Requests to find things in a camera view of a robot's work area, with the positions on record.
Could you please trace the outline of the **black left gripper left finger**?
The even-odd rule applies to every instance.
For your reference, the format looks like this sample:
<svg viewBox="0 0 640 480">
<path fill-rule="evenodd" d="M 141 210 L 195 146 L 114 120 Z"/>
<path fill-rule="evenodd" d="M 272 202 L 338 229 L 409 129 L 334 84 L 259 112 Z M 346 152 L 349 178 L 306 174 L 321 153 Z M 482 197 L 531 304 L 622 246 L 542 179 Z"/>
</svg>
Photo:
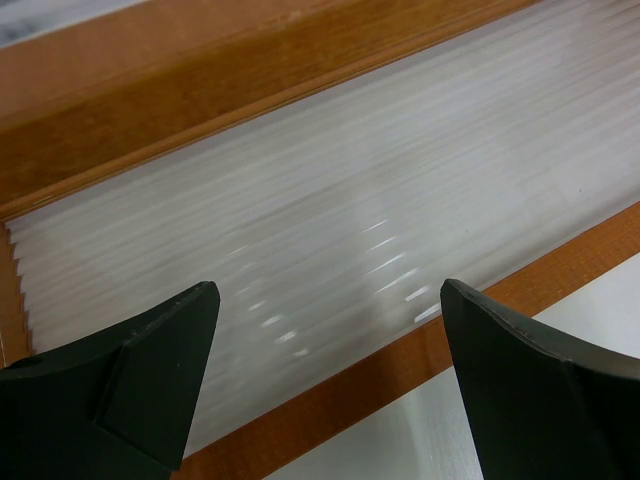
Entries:
<svg viewBox="0 0 640 480">
<path fill-rule="evenodd" d="M 168 479 L 179 470 L 219 290 L 150 310 L 1 371 L 4 479 Z"/>
</svg>

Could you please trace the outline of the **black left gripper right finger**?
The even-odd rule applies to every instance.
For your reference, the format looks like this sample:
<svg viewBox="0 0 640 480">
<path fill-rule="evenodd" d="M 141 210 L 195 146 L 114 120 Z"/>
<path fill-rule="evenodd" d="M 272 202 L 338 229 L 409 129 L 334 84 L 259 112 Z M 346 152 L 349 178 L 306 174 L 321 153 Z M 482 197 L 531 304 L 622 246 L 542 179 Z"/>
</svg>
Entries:
<svg viewBox="0 0 640 480">
<path fill-rule="evenodd" d="M 446 280 L 442 316 L 486 479 L 636 479 L 639 361 Z"/>
</svg>

